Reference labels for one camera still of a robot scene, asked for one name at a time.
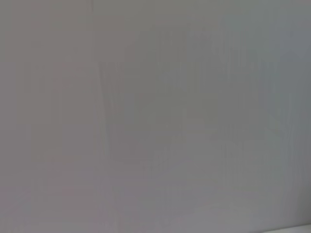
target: gray wall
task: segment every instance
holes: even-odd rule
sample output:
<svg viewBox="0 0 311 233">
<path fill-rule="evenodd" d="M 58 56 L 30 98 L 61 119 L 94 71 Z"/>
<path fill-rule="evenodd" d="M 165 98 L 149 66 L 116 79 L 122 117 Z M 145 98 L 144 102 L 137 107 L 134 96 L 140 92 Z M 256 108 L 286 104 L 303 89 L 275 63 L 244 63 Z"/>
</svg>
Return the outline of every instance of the gray wall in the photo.
<svg viewBox="0 0 311 233">
<path fill-rule="evenodd" d="M 110 233 L 90 2 L 0 1 L 0 232 Z"/>
<path fill-rule="evenodd" d="M 94 0 L 118 233 L 311 222 L 310 12 Z"/>
</svg>

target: white wall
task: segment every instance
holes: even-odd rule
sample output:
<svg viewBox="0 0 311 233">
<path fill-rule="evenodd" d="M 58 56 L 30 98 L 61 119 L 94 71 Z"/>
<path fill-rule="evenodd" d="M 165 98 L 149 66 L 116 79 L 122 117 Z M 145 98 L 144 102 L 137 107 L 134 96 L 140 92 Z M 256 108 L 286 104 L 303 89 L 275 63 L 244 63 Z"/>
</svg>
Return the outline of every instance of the white wall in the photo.
<svg viewBox="0 0 311 233">
<path fill-rule="evenodd" d="M 95 0 L 119 233 L 311 221 L 311 3 Z"/>
<path fill-rule="evenodd" d="M 86 0 L 0 1 L 0 232 L 115 232 Z"/>
</svg>

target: wall surface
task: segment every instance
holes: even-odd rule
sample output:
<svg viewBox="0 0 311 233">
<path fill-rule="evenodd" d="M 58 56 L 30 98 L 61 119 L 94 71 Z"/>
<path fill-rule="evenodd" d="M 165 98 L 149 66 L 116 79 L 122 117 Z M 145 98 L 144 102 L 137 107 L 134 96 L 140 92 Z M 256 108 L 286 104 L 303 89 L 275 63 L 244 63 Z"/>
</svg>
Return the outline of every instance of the wall surface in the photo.
<svg viewBox="0 0 311 233">
<path fill-rule="evenodd" d="M 115 233 L 86 0 L 0 1 L 0 232 Z"/>
<path fill-rule="evenodd" d="M 118 233 L 311 222 L 311 3 L 94 0 Z"/>
</svg>

